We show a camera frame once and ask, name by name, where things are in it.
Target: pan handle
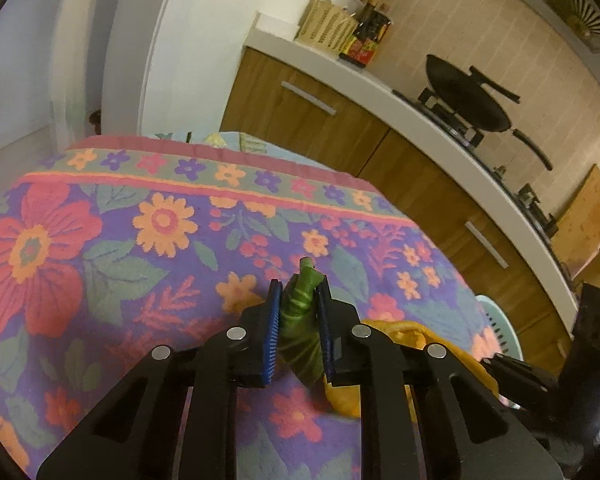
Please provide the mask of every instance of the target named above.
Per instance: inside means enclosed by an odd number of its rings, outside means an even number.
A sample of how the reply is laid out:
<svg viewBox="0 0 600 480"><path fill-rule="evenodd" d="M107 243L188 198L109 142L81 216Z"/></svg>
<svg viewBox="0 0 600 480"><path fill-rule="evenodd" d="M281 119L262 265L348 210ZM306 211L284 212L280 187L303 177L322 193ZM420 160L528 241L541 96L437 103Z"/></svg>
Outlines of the pan handle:
<svg viewBox="0 0 600 480"><path fill-rule="evenodd" d="M535 142L533 142L531 139L529 139L529 137L527 137L524 133L522 133L517 128L515 130L513 130L511 133L513 134L514 137L521 140L528 147L531 148L531 151L534 152L540 160L542 160L542 163L544 164L545 168L547 168L549 171L551 171L554 168L554 165L551 163L549 158L544 154L544 152L540 149L540 146L538 146Z"/></svg>
<svg viewBox="0 0 600 480"><path fill-rule="evenodd" d="M478 83L478 85L487 84L491 88L493 88L495 91L500 92L502 95L504 95L504 97L511 99L513 102L515 102L517 104L520 104L520 96L519 95L514 94L513 92L510 92L503 86L500 86L493 79L485 76L475 66L469 67L469 73L471 74L471 77Z"/></svg>

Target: pink stripe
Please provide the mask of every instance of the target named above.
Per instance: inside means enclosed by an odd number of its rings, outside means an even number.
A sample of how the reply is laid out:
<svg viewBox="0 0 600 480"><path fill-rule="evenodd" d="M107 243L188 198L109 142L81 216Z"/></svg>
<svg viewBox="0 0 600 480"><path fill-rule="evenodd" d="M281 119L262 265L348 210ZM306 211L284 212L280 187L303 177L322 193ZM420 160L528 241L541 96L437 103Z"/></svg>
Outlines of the pink stripe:
<svg viewBox="0 0 600 480"><path fill-rule="evenodd" d="M374 224L382 222L383 224L398 226L416 226L415 222L406 216L395 217L380 214L368 214L363 211L355 211L351 209L340 208L337 206L320 205L291 198L263 196L257 193L250 193L249 191L245 190L233 190L226 188L214 190L209 189L208 187L203 187L204 185L196 186L179 184L177 182L162 182L160 180L138 179L132 176L113 177L106 174L57 174L53 172L27 173L18 180L16 186L20 182L35 183L48 182L49 180L53 182L62 180L63 182L66 182L68 184L108 184L110 186L135 186L145 188L149 187L152 191L181 193L193 196L220 196L222 198L231 198L233 200L242 200L244 202L257 202L267 205L284 207L287 209L297 209L309 213L328 214L329 216L337 216L339 218L362 220Z"/></svg>
<svg viewBox="0 0 600 480"><path fill-rule="evenodd" d="M222 148L212 148L204 144L186 144L175 140L149 139L148 137L115 137L115 136L92 136L76 142L69 150L80 150L84 148L101 148L103 150L137 150L139 152L162 153L163 155L180 155L196 158L206 158L218 162L230 164L243 164L254 168L277 171L279 173L291 174L302 178L318 180L325 184L359 189L371 193L378 190L366 180L355 178L347 173L323 170L313 166L305 166L296 162L289 162L280 158L255 153L234 152Z"/></svg>

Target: frying pan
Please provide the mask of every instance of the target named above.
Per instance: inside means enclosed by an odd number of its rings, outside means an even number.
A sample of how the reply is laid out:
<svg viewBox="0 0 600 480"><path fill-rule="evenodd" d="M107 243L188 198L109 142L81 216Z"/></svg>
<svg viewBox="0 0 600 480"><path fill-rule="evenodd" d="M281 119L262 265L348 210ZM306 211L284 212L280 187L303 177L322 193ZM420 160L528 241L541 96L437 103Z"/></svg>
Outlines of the frying pan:
<svg viewBox="0 0 600 480"><path fill-rule="evenodd" d="M496 99L482 88L482 85L489 85L517 104L520 103L519 95L500 86L475 66L469 68L469 75L433 54L427 56L426 69L429 83L437 96L475 130L478 132L505 132L511 128L511 120L507 113ZM524 142L549 171L554 168L540 147L523 132L515 129L512 134Z"/></svg>

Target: green vegetable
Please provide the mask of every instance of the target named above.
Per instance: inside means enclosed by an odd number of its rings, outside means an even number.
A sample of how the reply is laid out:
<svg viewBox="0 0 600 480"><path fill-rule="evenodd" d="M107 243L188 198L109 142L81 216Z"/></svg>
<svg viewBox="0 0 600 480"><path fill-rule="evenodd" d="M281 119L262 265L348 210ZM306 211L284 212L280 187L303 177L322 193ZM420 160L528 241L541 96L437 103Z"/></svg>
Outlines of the green vegetable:
<svg viewBox="0 0 600 480"><path fill-rule="evenodd" d="M304 386L311 386L324 374L314 304L314 289L323 279L311 258L302 258L300 273L287 283L280 308L278 350Z"/></svg>

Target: flower center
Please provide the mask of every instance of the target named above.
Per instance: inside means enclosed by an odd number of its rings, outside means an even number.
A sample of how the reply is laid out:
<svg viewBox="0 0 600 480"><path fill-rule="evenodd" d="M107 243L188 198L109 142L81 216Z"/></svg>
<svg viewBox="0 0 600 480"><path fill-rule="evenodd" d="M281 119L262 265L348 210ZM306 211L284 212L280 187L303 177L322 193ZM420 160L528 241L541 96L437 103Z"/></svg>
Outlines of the flower center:
<svg viewBox="0 0 600 480"><path fill-rule="evenodd" d="M42 225L20 233L9 256L9 264L13 267L11 275L18 284L32 278L37 268L45 263L50 245L51 238Z"/></svg>
<svg viewBox="0 0 600 480"><path fill-rule="evenodd" d="M170 235L178 226L178 216L170 209L158 209L151 215L151 224L161 235Z"/></svg>

